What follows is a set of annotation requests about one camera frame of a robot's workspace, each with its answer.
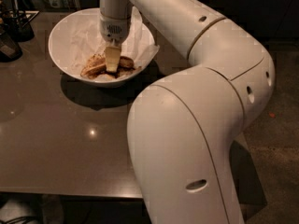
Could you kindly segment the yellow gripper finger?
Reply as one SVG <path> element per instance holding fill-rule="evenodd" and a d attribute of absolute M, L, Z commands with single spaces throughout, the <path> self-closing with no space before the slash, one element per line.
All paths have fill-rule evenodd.
<path fill-rule="evenodd" d="M 121 58 L 121 49 L 118 47 L 106 47 L 106 68 L 109 73 L 116 73 Z"/>

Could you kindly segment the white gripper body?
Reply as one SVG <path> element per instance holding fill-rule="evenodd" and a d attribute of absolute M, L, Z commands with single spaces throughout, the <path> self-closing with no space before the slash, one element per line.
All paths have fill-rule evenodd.
<path fill-rule="evenodd" d="M 127 39 L 131 26 L 131 16 L 114 19 L 100 14 L 100 34 L 112 47 L 120 47 Z"/>

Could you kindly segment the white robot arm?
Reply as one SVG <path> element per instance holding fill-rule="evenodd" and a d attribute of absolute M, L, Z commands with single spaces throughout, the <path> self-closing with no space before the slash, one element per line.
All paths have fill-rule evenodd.
<path fill-rule="evenodd" d="M 127 122 L 152 224 L 244 224 L 230 165 L 234 139 L 263 111 L 275 67 L 263 45 L 197 0 L 100 0 L 106 28 L 136 7 L 188 60 L 149 85 Z"/>

